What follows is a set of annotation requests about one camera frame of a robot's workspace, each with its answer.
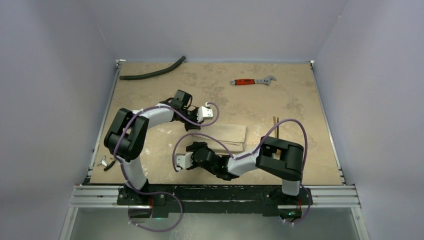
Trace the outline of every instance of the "metal frame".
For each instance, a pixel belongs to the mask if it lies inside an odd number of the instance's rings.
[[[93,172],[93,166],[95,164],[96,155],[99,148],[99,143],[102,135],[102,130],[106,121],[106,117],[109,112],[109,108],[112,102],[112,97],[115,91],[115,87],[118,81],[119,73],[122,68],[122,64],[125,62],[123,59],[116,60],[116,74],[113,83],[113,87],[110,91],[109,99],[107,102],[106,110],[103,115],[100,130],[97,136],[97,140],[94,146],[94,152],[91,157],[90,165],[88,166],[87,178],[90,178]],[[318,90],[317,81],[315,80],[314,71],[311,64],[311,73],[315,82],[315,87],[319,97],[319,103],[321,104],[322,113],[324,115],[325,124],[327,126],[328,134],[330,137],[331,145],[334,151],[335,160],[339,169],[341,178],[341,186],[306,186],[310,188],[311,195],[313,197],[314,204],[311,208],[350,208],[353,215],[353,221],[360,240],[369,240],[368,232],[365,227],[365,223],[361,213],[361,204],[358,198],[358,193],[355,186],[347,186],[345,184],[345,178],[340,166],[339,158],[334,146],[333,136],[327,121],[327,116],[321,101],[320,92]],[[72,195],[69,200],[69,208],[66,213],[66,218],[63,224],[63,228],[60,234],[60,240],[69,240],[72,235],[75,219],[78,214],[79,208],[124,208],[124,209],[149,209],[148,205],[139,206],[127,206],[117,205],[118,199],[118,188],[119,185],[77,185],[72,191]],[[279,205],[279,209],[290,209],[296,206],[290,205]]]

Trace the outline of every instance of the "adjustable wrench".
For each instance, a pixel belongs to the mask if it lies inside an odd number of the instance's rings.
[[[251,78],[244,78],[244,79],[235,79],[231,80],[229,84],[231,85],[250,85],[250,84],[266,84],[270,85],[271,81],[276,81],[277,79],[274,76],[267,76],[261,79],[251,79]]]

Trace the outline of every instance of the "black cable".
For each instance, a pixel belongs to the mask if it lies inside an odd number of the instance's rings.
[[[146,74],[141,74],[141,75],[133,75],[133,76],[119,76],[120,80],[141,80],[141,79],[148,79],[151,77],[156,77],[162,74],[166,74],[171,72],[172,70],[176,69],[181,63],[183,63],[183,61],[186,60],[185,56],[182,56],[178,61],[176,61],[174,64],[172,64],[171,66],[159,70],[159,71],[154,71],[154,72],[149,72]]]

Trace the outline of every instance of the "gray wall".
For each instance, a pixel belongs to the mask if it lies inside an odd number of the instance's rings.
[[[424,236],[424,1],[350,0],[314,65],[373,240]]]
[[[87,173],[115,61],[85,4],[2,1],[2,239],[57,239]]]
[[[348,0],[88,0],[116,58],[314,60]]]

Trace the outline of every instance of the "beige work surface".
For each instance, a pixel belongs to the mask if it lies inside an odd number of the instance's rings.
[[[126,62],[120,75],[140,75],[166,68],[170,63]],[[265,84],[230,85],[230,80],[264,78],[274,76],[270,86]],[[113,93],[109,113],[102,130],[91,183],[123,183],[124,177],[118,164],[108,171],[97,166],[106,155],[112,155],[104,147],[104,134],[108,131],[120,108],[139,110],[154,106],[173,97],[180,89],[193,96],[192,104],[202,106],[214,102],[219,106],[217,123],[247,126],[246,150],[260,141],[273,126],[273,116],[280,120],[294,118],[306,129],[308,154],[304,169],[305,185],[341,185],[341,179],[330,141],[329,132],[321,109],[314,77],[308,64],[272,63],[183,63],[174,71],[143,80],[118,80]],[[279,129],[280,138],[304,146],[301,129],[294,122],[284,123]],[[184,124],[170,122],[147,131],[141,163],[150,183],[161,184],[281,184],[281,179],[256,169],[231,181],[221,180],[198,167],[174,172],[172,150],[177,140],[186,133]],[[177,148],[186,153],[187,137]]]

